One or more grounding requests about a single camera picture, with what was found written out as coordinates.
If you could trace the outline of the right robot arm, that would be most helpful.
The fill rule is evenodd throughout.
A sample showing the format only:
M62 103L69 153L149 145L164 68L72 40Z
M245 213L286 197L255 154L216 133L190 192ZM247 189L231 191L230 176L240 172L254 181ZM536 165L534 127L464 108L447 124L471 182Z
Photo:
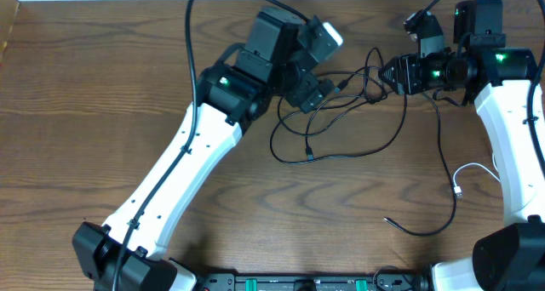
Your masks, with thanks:
M510 48L501 0L456 5L445 46L436 17L420 10L404 23L418 44L391 59L379 78L397 94L463 88L488 134L502 187L504 227L478 240L464 259L440 262L416 280L418 290L541 290L544 287L544 177L533 134L542 134L538 67L527 48Z

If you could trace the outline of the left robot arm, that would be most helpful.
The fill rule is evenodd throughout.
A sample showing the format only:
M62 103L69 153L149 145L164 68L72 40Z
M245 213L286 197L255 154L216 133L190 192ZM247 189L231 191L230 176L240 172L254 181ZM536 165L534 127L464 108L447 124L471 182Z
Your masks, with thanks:
M342 46L328 22L263 8L248 39L198 77L174 138L132 195L104 223L84 222L72 245L97 290L192 290L197 276L165 258L178 222L218 162L275 96L308 112L334 85L313 69Z

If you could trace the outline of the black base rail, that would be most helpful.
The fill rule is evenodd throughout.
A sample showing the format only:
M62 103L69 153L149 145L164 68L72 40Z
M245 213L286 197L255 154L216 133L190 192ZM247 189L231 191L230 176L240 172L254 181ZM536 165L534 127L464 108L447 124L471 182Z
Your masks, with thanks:
M243 275L211 273L199 277L194 291L432 291L431 278L394 269L374 274Z

